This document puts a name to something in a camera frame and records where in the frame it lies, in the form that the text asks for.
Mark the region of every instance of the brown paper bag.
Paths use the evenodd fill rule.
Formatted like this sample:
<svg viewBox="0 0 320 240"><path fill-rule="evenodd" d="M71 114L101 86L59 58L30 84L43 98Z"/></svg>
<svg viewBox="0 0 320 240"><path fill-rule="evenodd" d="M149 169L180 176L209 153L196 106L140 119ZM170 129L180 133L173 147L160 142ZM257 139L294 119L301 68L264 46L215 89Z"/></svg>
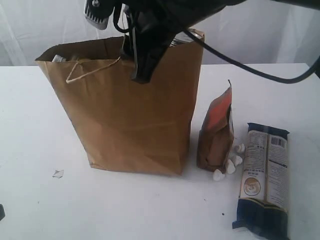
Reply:
<svg viewBox="0 0 320 240"><path fill-rule="evenodd" d="M214 172L225 172L225 164L234 142L232 121L232 88L230 87L209 106L199 133L197 166Z"/></svg>
<svg viewBox="0 0 320 240"><path fill-rule="evenodd" d="M112 37L61 44L36 62L70 118L91 167L181 174L203 49L195 42L168 48L150 83L139 84L131 80L133 63L119 59L122 43L122 37ZM55 55L68 60L74 54L85 59L51 62Z"/></svg>

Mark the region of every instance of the barcode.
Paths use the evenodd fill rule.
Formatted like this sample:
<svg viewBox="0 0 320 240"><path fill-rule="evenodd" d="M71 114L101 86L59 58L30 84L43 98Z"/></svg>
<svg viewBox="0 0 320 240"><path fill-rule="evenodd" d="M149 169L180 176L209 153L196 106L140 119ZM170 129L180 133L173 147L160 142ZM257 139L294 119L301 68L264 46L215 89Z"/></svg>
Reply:
<svg viewBox="0 0 320 240"><path fill-rule="evenodd" d="M278 146L281 146L283 148L285 147L285 141L283 141L280 138L276 138L276 137L272 137L271 138L271 144L278 145Z"/></svg>

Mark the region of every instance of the robotic arm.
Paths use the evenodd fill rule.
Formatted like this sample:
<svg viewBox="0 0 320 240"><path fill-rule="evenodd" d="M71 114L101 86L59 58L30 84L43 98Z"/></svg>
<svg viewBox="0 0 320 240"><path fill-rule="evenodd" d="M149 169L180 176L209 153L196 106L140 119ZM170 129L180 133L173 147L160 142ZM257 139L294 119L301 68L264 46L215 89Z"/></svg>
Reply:
<svg viewBox="0 0 320 240"><path fill-rule="evenodd" d="M121 58L134 60L135 70L132 74L132 79L143 84L150 81L162 56L165 54L176 34L180 32L185 32L185 34L198 44L227 62L243 69L249 68L215 51L187 30L188 27L221 11L224 7L237 5L244 1L245 0L86 0L84 14L93 26L104 30L107 28L109 16L113 12L114 27L121 33L128 33L123 42ZM318 0L275 1L320 10L320 1ZM127 29L122 29L118 25L122 4L125 4L124 13L128 23ZM265 75L261 75L261 72L254 72L252 71L254 69L249 69L251 70L246 70L254 74L260 73L258 74L259 76L272 79L268 74L264 73Z"/></svg>

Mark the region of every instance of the round logo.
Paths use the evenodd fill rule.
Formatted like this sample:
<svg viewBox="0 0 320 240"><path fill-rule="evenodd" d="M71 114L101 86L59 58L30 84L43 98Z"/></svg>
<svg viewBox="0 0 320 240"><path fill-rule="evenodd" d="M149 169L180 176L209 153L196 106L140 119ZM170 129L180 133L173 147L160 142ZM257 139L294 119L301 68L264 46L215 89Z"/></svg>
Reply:
<svg viewBox="0 0 320 240"><path fill-rule="evenodd" d="M249 196L255 196L260 192L261 186L257 179L249 177L244 182L244 192Z"/></svg>

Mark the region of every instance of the white curtain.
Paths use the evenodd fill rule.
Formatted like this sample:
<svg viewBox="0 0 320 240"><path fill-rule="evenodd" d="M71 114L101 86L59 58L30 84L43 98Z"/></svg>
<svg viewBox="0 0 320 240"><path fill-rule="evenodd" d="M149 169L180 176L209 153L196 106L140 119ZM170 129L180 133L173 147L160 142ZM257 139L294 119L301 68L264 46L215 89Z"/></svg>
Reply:
<svg viewBox="0 0 320 240"><path fill-rule="evenodd" d="M34 65L53 45L120 36L84 16L85 0L0 0L0 66ZM242 63L307 63L320 55L320 11L270 0L247 0L198 23L205 41ZM222 60L204 52L204 64Z"/></svg>

